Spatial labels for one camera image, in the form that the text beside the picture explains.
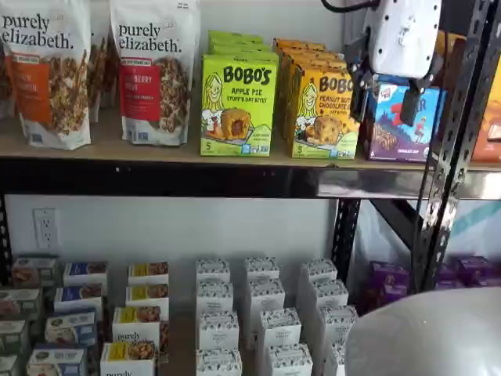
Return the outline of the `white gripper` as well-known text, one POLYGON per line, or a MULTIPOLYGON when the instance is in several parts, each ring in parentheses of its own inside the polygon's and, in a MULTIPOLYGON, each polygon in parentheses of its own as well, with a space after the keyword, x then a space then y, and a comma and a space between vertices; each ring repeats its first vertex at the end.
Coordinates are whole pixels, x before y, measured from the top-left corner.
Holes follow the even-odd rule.
MULTIPOLYGON (((369 66, 351 72, 350 115, 364 118, 376 74, 400 78, 423 78, 434 54, 441 3, 433 0, 388 0, 367 11, 369 66)), ((413 125, 422 89, 411 85, 404 94, 401 120, 413 125)))

